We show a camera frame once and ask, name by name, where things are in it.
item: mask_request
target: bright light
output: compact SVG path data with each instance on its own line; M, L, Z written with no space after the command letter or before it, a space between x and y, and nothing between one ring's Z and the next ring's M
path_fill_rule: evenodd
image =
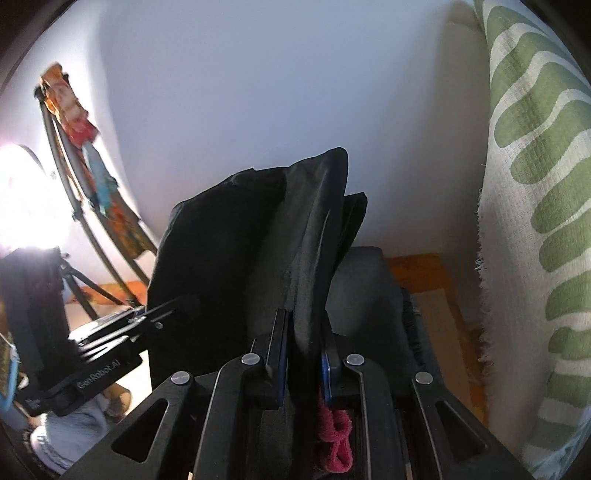
M0 150L0 257L20 247L51 248L72 221L61 185L47 177L27 150Z

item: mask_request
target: white wall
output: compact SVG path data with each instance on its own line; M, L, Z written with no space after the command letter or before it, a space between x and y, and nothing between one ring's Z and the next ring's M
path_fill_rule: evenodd
M460 1L78 0L0 98L0 142L51 159L31 92L58 60L157 236L177 202L238 170L340 145L348 192L369 198L358 244L445 252L469 275L487 58ZM77 228L66 248L107 278Z

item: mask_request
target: pink cloth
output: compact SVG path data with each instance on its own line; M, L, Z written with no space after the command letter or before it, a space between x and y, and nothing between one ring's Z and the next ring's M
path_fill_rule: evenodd
M349 435L353 423L346 410L330 410L322 394L318 397L316 465L330 473L345 473L353 466Z

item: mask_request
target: pink fuzzy sock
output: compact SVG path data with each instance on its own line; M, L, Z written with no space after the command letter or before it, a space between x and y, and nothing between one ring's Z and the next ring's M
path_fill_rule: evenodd
M316 450L316 464L330 473L345 473L353 466L353 452L349 435L353 423L346 410L330 410L318 397L318 424L316 437L320 441Z

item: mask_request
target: round metal bolt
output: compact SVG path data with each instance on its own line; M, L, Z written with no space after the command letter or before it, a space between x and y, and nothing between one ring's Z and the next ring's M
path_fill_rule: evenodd
M242 363L245 365L256 365L261 360L261 357L256 353L245 353L242 355Z
M363 358L363 355L359 355L358 353L352 353L347 356L347 363L349 365L353 365L354 367L359 367L365 363L365 358Z
M421 385L431 385L433 383L433 376L429 372L419 372L414 376L414 379Z
M191 375L188 372L176 372L170 377L170 380L172 380L175 385L184 385L191 380Z

